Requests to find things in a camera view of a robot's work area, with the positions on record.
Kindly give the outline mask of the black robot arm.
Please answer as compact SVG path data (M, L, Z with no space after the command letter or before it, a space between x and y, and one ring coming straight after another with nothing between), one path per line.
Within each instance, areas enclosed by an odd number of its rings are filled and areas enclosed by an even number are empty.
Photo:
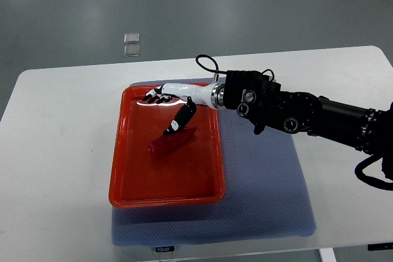
M256 135L268 126L288 134L319 136L366 153L368 158L355 167L356 177L371 187L392 190L392 109L364 109L307 92L282 91L271 69L221 71L215 65L210 72L214 81L205 87L166 83L145 94L143 101L149 104L185 102L164 135L184 129L197 106L235 110L253 124Z

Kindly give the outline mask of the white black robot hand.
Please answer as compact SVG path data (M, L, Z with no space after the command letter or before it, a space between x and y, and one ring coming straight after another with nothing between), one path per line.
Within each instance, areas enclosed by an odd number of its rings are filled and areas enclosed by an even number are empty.
M178 132L186 127L197 112L197 105L207 106L213 110L224 109L224 84L214 82L206 86L187 83L166 83L160 88L153 88L142 98L148 103L161 104L170 102L171 97L177 97L187 102L179 109L163 135Z

